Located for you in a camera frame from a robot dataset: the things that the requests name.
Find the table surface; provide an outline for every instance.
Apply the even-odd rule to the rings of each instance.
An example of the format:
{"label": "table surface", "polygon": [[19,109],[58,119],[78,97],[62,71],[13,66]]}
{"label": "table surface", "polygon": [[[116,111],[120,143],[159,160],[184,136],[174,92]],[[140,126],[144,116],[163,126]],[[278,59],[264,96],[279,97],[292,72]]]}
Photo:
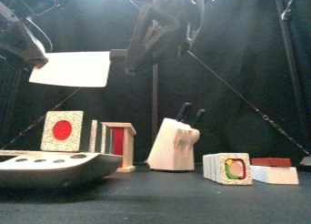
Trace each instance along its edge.
{"label": "table surface", "polygon": [[1,189],[1,223],[311,223],[311,173],[300,185],[227,186],[203,169],[138,167],[66,190]]}

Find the knife block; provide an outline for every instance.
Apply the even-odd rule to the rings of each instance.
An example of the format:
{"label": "knife block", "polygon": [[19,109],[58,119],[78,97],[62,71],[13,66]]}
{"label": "knife block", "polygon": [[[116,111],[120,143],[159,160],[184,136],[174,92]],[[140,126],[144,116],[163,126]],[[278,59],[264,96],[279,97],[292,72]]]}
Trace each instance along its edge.
{"label": "knife block", "polygon": [[186,171],[195,169],[194,144],[199,140],[199,131],[164,118],[155,144],[146,162],[150,169],[167,171]]}

